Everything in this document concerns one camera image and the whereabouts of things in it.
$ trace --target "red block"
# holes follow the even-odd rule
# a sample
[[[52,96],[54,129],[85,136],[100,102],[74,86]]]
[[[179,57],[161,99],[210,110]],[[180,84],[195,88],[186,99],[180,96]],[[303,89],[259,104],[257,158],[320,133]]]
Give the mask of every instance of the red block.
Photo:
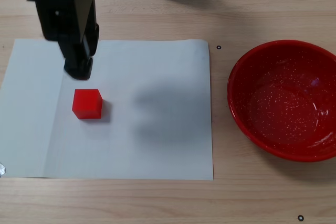
[[[98,89],[76,89],[72,111],[78,119],[100,119],[102,104]]]

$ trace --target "white paper sheet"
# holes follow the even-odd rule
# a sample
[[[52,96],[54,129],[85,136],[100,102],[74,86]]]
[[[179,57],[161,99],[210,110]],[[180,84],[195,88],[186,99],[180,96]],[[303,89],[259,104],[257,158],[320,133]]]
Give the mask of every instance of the white paper sheet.
[[[29,54],[31,44],[44,49]],[[61,54],[55,46],[20,40],[12,57],[22,54],[35,62],[40,57],[36,54],[49,52],[48,58],[59,59]],[[10,97],[17,93],[9,92],[8,87],[15,85],[10,76],[21,76],[19,64],[10,61],[1,90],[8,100],[0,106],[0,118],[16,110],[16,101]],[[44,79],[45,86],[53,83],[47,90],[50,96],[59,91],[57,106],[57,97],[30,94],[36,98],[35,107],[48,100],[48,117],[37,113],[30,118],[29,110],[22,109],[18,113],[25,114],[22,121],[3,120],[0,125],[0,161],[7,168],[7,176],[213,179],[209,53],[205,41],[101,41],[91,78],[86,82],[62,74],[58,65],[52,64],[54,73],[44,75],[34,66],[30,68],[33,80]],[[28,83],[20,83],[19,89],[30,92]],[[75,89],[90,88],[98,88],[104,99],[102,119],[81,121],[71,111],[73,94]],[[27,123],[31,134],[23,128],[15,133],[15,141],[11,139],[15,145],[3,140],[14,127]],[[36,135],[41,128],[43,134]],[[27,143],[30,153],[23,155],[19,150]]]

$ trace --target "speckled red bowl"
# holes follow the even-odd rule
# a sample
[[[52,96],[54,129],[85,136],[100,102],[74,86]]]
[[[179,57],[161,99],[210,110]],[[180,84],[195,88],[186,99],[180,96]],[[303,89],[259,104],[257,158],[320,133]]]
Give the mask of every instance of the speckled red bowl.
[[[234,66],[227,97],[262,149],[301,162],[336,156],[336,56],[323,48],[280,40],[252,49]]]

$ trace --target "wooden tabletop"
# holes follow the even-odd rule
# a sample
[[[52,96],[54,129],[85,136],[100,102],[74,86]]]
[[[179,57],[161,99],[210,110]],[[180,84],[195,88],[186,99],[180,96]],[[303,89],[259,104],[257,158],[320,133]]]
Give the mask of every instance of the wooden tabletop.
[[[255,147],[226,100],[235,62],[267,41],[336,54],[336,0],[96,0],[101,39],[210,44],[214,181],[0,179],[1,224],[336,223],[336,158],[293,163]],[[0,82],[15,38],[43,38],[34,3],[0,0]]]

